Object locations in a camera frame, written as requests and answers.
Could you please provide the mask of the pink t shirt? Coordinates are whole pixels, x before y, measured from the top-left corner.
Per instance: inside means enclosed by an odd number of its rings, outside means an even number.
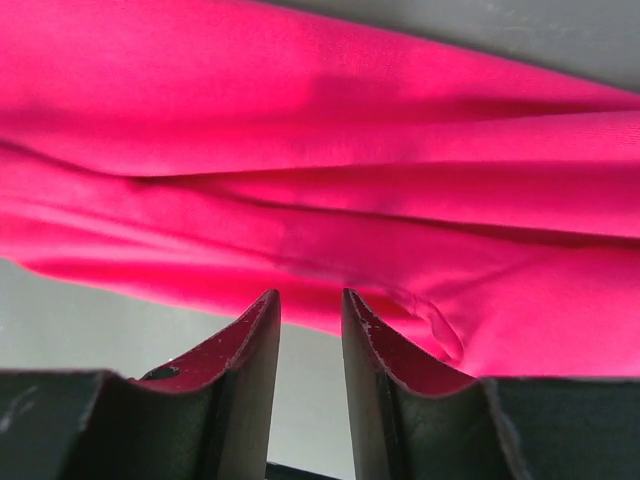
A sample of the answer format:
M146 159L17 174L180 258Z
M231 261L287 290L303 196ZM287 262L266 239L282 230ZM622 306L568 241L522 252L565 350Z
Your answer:
M472 376L639 372L639 98L253 1L1 5L1 255Z

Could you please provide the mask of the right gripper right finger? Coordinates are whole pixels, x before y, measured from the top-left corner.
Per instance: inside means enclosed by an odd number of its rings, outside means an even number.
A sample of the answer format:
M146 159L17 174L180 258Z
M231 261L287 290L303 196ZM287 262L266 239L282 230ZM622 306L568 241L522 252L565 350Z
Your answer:
M635 378L474 378L342 295L342 348L360 479L635 479Z

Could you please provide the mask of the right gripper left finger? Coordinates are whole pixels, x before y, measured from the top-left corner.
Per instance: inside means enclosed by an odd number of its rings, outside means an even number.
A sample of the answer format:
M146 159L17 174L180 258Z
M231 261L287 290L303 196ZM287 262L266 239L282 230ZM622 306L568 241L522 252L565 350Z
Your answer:
M5 479L261 479L280 342L270 290L236 321L139 379L5 370Z

